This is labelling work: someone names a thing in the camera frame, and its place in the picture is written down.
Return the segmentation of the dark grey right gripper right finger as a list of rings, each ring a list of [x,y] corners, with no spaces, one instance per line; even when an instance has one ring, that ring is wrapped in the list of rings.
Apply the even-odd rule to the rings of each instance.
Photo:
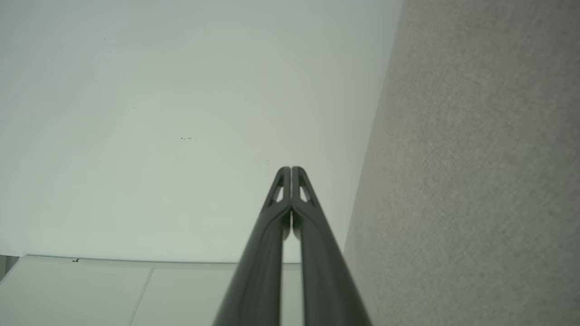
[[[294,234],[301,243],[304,326],[372,326],[310,179],[292,168]]]

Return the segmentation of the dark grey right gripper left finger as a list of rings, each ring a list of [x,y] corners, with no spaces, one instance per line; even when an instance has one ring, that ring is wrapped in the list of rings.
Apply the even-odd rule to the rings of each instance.
[[[213,326],[280,326],[283,243],[290,232],[291,169],[278,170]]]

